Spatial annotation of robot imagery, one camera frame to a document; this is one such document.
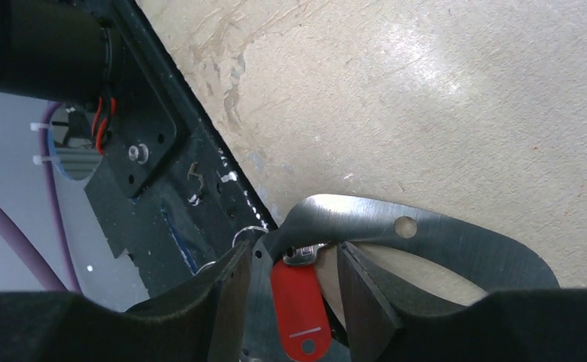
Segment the gray wall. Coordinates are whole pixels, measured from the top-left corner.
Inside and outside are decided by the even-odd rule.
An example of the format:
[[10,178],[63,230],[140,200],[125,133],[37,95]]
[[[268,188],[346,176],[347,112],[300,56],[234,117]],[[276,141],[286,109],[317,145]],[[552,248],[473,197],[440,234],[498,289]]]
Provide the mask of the gray wall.
[[[47,102],[0,94],[0,206],[34,243],[64,283],[61,250],[55,235],[39,155],[29,123],[39,122]],[[115,310],[149,298],[137,268],[126,255],[114,259],[83,188],[57,171],[56,183],[69,248],[83,293]],[[0,290],[41,290],[38,281],[0,237]]]

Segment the red tag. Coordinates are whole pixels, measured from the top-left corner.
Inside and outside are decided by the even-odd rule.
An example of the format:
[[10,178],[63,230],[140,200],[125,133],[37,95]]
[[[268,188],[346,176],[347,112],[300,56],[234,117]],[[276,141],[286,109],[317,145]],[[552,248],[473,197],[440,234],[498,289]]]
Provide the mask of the red tag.
[[271,280],[282,348],[292,360],[317,361],[329,349],[331,329],[314,266],[290,267],[281,260]]

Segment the screw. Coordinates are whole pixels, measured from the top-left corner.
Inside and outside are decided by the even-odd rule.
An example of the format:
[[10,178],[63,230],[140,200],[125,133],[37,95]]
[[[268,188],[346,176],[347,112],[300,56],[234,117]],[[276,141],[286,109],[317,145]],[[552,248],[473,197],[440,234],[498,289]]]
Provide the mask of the screw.
[[149,149],[144,143],[138,146],[132,145],[129,147],[129,159],[144,164],[149,160]]

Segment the metal clip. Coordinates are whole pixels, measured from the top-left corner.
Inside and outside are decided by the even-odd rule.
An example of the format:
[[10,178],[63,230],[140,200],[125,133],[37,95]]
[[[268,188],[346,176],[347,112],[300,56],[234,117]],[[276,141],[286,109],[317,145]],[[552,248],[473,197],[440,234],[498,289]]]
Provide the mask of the metal clip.
[[289,266],[305,266],[315,263],[318,258],[318,250],[326,247],[328,243],[316,244],[310,247],[301,247],[300,249],[289,249],[282,256],[282,261]]

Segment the beige tabletop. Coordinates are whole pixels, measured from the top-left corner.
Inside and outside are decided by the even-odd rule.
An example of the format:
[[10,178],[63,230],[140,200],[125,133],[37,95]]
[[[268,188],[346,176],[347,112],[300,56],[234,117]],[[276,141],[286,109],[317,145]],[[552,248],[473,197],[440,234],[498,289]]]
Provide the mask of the beige tabletop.
[[[587,2],[139,3],[277,222],[317,193],[400,202],[587,286]],[[481,296],[369,252],[434,293]],[[334,260],[318,273],[340,309]]]

